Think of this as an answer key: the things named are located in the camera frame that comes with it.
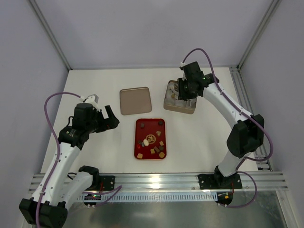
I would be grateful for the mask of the metal serving tongs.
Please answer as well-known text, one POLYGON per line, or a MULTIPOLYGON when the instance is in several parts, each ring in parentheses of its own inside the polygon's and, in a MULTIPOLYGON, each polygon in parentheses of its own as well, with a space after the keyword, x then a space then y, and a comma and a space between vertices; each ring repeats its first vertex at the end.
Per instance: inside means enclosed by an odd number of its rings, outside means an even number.
POLYGON ((177 83, 173 83, 169 87, 169 102, 171 105, 178 107, 191 108, 191 100, 180 100, 179 97, 179 88, 177 83))

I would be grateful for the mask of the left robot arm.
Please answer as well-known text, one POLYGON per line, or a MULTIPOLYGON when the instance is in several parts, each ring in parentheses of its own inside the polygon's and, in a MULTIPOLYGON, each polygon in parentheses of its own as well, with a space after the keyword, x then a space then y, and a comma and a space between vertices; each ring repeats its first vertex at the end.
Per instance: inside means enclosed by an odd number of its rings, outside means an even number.
POLYGON ((67 175, 90 134, 101 133, 118 126, 119 120, 109 105, 105 106, 107 118, 92 104, 80 103, 74 115, 58 135, 57 149, 40 185, 30 199, 19 204, 24 219, 38 228, 63 227, 69 208, 85 190, 100 186, 99 170, 91 166, 79 168, 76 176, 64 186, 67 175))

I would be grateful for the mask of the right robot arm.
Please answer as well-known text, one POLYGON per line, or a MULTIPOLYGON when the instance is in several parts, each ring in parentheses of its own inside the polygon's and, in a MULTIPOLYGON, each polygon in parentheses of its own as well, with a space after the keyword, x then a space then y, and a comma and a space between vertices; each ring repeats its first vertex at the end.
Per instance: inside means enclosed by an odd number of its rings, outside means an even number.
POLYGON ((199 96, 208 100, 225 118, 231 128, 227 139, 228 152, 208 175, 211 185, 218 189, 230 187, 237 178, 237 170, 245 157, 257 150, 264 142, 264 119, 252 115, 225 93, 213 73, 204 74, 197 62, 182 64, 183 77, 178 79, 179 99, 189 100, 199 96))

